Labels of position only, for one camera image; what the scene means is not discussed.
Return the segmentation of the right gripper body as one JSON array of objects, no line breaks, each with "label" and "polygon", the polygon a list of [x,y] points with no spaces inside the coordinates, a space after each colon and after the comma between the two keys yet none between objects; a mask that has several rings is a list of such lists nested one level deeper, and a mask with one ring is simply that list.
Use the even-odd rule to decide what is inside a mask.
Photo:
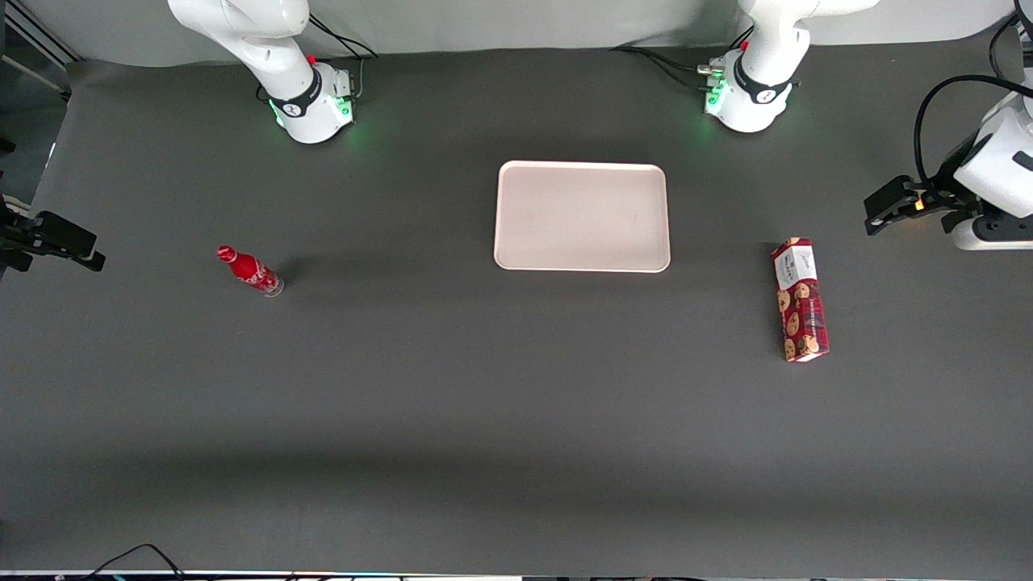
[{"label": "right gripper body", "polygon": [[1,195],[1,236],[5,241],[25,243],[30,240],[33,218],[28,206],[14,196]]}]

